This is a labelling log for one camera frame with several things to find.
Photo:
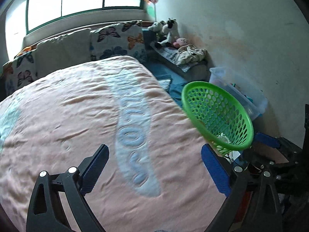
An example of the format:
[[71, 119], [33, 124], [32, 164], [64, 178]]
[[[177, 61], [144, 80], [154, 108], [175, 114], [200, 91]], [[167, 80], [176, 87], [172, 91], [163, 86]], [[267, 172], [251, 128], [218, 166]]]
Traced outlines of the window with green frame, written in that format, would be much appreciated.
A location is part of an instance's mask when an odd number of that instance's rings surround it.
[[145, 17], [143, 0], [6, 0], [1, 5], [1, 62], [61, 32]]

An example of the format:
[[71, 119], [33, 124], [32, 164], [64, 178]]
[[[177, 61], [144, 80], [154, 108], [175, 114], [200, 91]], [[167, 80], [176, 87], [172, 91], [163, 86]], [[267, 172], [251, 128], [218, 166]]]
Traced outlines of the plain white cushion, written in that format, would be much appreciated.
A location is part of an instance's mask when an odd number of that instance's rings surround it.
[[90, 31], [90, 28], [85, 28], [39, 43], [35, 50], [38, 77], [89, 62]]

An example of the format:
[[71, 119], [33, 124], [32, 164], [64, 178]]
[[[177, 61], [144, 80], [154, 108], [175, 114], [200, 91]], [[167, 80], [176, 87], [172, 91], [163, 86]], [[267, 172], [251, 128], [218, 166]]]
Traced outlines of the green plastic laundry basket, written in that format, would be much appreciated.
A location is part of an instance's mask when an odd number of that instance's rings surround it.
[[183, 87], [182, 108], [221, 155], [248, 149], [254, 139], [252, 121], [244, 107], [227, 91], [214, 84], [194, 81]]

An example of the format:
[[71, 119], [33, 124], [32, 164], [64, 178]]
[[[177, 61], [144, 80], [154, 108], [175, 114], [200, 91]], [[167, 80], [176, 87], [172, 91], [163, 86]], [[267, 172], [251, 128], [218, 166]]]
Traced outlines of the pink blanket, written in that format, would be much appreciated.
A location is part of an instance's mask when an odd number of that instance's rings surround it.
[[204, 231], [225, 200], [201, 160], [205, 140], [132, 57], [57, 70], [1, 102], [1, 205], [25, 231], [35, 181], [106, 144], [86, 201], [106, 231]]

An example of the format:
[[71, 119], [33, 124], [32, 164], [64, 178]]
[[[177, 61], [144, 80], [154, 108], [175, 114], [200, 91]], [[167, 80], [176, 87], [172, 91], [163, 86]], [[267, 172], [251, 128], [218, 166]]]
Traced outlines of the cow plush toy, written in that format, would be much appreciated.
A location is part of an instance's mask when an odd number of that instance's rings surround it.
[[177, 20], [169, 18], [162, 28], [162, 33], [166, 36], [166, 39], [161, 42], [155, 42], [154, 46], [158, 49], [162, 47], [172, 47], [173, 43], [180, 37]]

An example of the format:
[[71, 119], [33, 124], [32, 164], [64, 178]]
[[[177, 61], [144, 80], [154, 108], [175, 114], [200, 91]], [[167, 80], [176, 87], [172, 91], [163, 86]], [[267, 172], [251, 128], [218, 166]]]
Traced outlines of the blue sofa mat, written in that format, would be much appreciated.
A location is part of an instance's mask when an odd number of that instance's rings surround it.
[[182, 106], [181, 92], [186, 84], [192, 81], [208, 81], [210, 75], [207, 60], [204, 59], [196, 64], [177, 66], [169, 60], [170, 57], [177, 55], [175, 49], [164, 48], [159, 51], [155, 49], [156, 35], [147, 28], [143, 28], [143, 36], [147, 54], [144, 66], [155, 76], [172, 99]]

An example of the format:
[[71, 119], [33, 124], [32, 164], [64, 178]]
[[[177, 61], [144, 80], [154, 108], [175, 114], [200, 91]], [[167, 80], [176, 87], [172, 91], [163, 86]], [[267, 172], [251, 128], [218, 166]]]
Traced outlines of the crumpled patterned cloth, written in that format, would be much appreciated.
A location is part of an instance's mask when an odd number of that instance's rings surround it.
[[193, 62], [200, 62], [206, 57], [206, 54], [206, 49], [197, 48], [193, 44], [187, 44], [178, 49], [175, 64], [180, 66]]

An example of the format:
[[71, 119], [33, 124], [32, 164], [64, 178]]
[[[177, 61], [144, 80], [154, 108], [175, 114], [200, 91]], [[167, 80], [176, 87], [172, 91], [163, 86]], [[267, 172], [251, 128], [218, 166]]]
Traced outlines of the left butterfly print cushion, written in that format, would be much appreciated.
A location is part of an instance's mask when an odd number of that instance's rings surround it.
[[29, 51], [4, 64], [3, 75], [7, 96], [37, 80], [36, 50]]

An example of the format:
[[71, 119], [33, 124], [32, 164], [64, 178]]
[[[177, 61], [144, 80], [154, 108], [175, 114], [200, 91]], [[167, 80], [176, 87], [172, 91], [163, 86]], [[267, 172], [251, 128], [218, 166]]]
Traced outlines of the white plush toy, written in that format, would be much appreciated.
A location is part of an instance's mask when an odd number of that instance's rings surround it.
[[162, 32], [163, 26], [165, 25], [165, 21], [154, 22], [151, 26], [148, 27], [148, 30], [152, 32]]

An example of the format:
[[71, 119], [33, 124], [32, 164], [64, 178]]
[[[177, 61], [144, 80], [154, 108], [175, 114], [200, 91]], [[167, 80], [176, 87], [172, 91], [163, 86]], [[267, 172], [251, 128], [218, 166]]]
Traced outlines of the clear plastic storage bin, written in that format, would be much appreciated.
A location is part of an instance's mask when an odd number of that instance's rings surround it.
[[262, 116], [268, 106], [268, 100], [261, 90], [228, 67], [210, 68], [209, 82], [231, 94], [244, 107], [251, 120]]

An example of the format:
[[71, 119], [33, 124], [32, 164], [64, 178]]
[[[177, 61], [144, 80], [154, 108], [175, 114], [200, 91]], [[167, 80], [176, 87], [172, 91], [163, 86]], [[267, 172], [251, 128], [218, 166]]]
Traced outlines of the pink plush toy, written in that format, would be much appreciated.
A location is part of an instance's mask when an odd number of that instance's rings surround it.
[[186, 38], [175, 38], [175, 41], [173, 43], [173, 47], [176, 49], [179, 49], [181, 47], [187, 46], [188, 45], [188, 40]]

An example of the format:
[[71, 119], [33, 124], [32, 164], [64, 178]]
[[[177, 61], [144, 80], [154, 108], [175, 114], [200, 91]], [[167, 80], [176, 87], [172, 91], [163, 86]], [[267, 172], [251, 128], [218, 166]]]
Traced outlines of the butterfly print cushion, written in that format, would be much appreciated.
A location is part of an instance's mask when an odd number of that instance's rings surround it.
[[128, 55], [140, 63], [147, 60], [142, 21], [131, 20], [90, 31], [90, 58], [103, 60]]
[[4, 64], [3, 75], [7, 96], [37, 80], [36, 50], [29, 51]]

